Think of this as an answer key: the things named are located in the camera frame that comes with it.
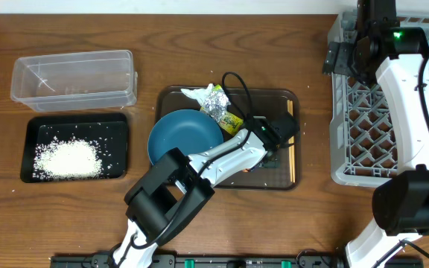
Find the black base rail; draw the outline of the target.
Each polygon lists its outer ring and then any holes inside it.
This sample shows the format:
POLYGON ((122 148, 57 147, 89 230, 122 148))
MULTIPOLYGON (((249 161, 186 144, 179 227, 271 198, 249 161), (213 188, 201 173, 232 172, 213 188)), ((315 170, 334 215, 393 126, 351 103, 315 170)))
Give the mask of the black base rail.
MULTIPOLYGON (((107 254, 92 256, 54 256, 50 268, 110 268, 107 254)), ((346 267, 339 258, 320 255, 300 255, 294 258, 195 257, 154 255, 150 268, 323 268, 346 267)))

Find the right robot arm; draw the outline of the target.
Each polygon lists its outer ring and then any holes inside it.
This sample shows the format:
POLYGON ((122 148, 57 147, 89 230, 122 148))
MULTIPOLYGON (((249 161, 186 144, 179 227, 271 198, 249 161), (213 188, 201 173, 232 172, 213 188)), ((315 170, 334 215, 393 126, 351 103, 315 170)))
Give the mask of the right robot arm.
POLYGON ((325 74, 376 83, 397 141, 398 175, 372 196, 373 218, 344 248, 345 267, 383 267, 406 244, 429 235, 429 45, 421 28, 361 23, 354 42, 328 33, 325 74))

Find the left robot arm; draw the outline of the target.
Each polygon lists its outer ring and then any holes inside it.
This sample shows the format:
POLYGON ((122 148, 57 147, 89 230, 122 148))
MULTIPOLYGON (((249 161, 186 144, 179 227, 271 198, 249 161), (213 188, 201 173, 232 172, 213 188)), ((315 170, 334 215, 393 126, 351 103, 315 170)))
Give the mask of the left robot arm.
POLYGON ((202 153, 174 148, 126 193, 128 227, 112 252, 111 267, 148 267, 157 247, 176 237, 214 195, 216 185, 250 170, 287 146, 299 124, 285 113, 276 121, 249 118, 230 140, 202 153))

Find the clear plastic bin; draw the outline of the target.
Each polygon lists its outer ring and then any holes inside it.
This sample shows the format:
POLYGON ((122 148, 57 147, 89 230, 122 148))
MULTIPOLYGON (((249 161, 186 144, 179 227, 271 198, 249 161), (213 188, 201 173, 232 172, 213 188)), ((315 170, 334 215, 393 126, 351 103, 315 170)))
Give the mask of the clear plastic bin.
POLYGON ((21 57, 14 63, 10 98, 35 112, 132 106, 137 78, 128 50, 21 57))

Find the pile of white rice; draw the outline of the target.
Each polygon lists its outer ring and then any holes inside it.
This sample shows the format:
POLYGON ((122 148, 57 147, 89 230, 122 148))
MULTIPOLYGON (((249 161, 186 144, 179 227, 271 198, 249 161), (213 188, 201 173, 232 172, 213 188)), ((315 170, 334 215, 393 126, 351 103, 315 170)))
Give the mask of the pile of white rice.
POLYGON ((43 125, 30 149, 32 182, 115 179, 126 173, 122 123, 43 125))

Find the large blue plate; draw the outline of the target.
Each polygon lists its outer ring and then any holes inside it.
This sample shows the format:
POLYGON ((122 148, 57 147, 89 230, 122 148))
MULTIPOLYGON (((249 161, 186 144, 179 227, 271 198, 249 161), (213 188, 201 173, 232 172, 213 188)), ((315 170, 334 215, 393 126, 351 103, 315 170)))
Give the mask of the large blue plate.
POLYGON ((156 122, 150 131, 147 152, 150 163, 154 165, 175 147, 189 155, 202 153, 223 142, 223 133, 210 116, 193 109, 181 109, 156 122))

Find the brown serving tray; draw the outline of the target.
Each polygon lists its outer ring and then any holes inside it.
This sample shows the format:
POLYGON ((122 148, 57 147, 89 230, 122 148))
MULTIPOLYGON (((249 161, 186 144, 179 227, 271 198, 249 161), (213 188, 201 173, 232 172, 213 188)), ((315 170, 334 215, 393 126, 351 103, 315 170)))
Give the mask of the brown serving tray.
MULTIPOLYGON (((176 110, 198 110, 200 108, 196 100, 186 97, 180 91, 181 88, 181 86, 169 86, 159 94, 156 104, 156 121, 176 110)), ((289 112, 296 120, 299 120, 299 101, 294 93, 286 89, 250 89, 250 94, 255 115, 274 121, 282 113, 289 112)), ((249 173, 241 171, 224 180, 217 187, 260 191, 289 191, 295 188, 301 181, 300 138, 301 135, 297 133, 289 140, 293 146, 278 151, 280 167, 257 167, 249 173)))

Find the grey dishwasher rack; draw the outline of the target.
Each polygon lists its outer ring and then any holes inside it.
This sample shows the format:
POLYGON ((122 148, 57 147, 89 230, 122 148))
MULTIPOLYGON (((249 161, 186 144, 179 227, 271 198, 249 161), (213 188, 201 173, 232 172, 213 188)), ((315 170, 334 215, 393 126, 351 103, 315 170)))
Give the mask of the grey dishwasher rack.
MULTIPOLYGON (((356 12, 336 18, 330 42, 354 42, 356 12)), ((429 43, 429 18, 404 15, 403 27, 421 27, 429 43)), ((340 185, 375 188, 395 176, 396 143, 387 102, 378 85, 332 74, 333 117, 329 125, 331 178, 340 185)))

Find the crumpled aluminium foil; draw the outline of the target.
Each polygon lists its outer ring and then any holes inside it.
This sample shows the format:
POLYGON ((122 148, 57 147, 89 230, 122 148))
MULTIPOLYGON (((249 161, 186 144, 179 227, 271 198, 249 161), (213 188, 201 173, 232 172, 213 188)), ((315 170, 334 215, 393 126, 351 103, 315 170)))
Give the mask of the crumpled aluminium foil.
POLYGON ((222 117, 227 112, 227 107, 230 105, 226 93, 219 85, 210 83, 201 94, 201 107, 208 113, 216 122, 221 121, 222 117))

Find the black plastic tray bin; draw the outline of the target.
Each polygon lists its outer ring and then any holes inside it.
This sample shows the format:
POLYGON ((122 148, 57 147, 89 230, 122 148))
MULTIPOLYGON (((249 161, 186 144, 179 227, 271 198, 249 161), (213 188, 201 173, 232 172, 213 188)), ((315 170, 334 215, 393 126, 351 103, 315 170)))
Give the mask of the black plastic tray bin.
POLYGON ((122 113, 53 115, 29 121, 20 179, 26 183, 125 175, 129 127, 122 113))

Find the crumpled white tissue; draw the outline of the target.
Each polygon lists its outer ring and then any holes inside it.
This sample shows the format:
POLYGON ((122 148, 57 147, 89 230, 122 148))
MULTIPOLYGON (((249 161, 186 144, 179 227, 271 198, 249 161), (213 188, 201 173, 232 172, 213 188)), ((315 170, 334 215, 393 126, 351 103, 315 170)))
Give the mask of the crumpled white tissue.
POLYGON ((208 96, 211 94, 211 89, 180 89, 180 91, 188 98, 196 100, 199 105, 203 105, 208 96))

